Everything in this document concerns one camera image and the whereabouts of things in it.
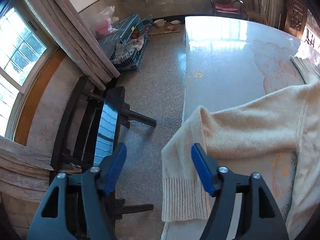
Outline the cream knit sweater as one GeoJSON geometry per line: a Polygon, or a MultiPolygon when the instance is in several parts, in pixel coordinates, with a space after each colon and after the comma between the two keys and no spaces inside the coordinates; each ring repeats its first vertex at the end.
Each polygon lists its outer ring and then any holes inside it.
{"type": "Polygon", "coordinates": [[[305,228],[319,204],[319,72],[293,57],[304,84],[215,113],[198,107],[162,149],[162,220],[209,217],[209,199],[191,160],[198,142],[217,159],[295,152],[296,174],[286,218],[290,239],[305,228]]]}

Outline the pink plastic bag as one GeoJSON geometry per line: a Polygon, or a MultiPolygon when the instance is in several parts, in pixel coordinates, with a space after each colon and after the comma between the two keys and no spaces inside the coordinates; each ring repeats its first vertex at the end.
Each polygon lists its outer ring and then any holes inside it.
{"type": "Polygon", "coordinates": [[[117,31],[117,29],[112,26],[114,23],[114,11],[115,6],[108,6],[95,16],[92,23],[92,30],[97,39],[104,38],[117,31]]]}

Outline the beige side curtain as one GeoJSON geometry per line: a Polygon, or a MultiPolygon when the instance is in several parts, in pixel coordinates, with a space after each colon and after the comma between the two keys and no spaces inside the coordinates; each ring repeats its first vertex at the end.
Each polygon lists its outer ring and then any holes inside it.
{"type": "Polygon", "coordinates": [[[120,75],[70,0],[24,0],[68,57],[100,90],[120,75]]]}

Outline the tray with bowls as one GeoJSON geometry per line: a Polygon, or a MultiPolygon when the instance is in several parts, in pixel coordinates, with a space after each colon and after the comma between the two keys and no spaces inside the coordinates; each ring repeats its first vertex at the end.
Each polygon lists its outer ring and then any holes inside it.
{"type": "Polygon", "coordinates": [[[167,22],[164,19],[159,19],[159,20],[155,20],[153,25],[154,27],[148,32],[150,36],[160,35],[160,34],[179,33],[181,22],[179,20],[167,22]]]}

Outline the carved wooden door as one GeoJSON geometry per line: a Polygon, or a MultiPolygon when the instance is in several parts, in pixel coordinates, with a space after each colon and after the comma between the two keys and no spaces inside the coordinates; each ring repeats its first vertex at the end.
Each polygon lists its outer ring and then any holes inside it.
{"type": "Polygon", "coordinates": [[[308,8],[303,0],[286,0],[286,9],[283,31],[301,39],[306,25],[308,8]]]}

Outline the round-back chair pink cushion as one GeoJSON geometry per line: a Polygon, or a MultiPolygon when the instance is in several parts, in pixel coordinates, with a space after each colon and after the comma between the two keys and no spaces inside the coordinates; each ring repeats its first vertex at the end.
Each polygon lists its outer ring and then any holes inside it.
{"type": "Polygon", "coordinates": [[[244,19],[242,0],[210,0],[210,3],[213,16],[244,19]]]}

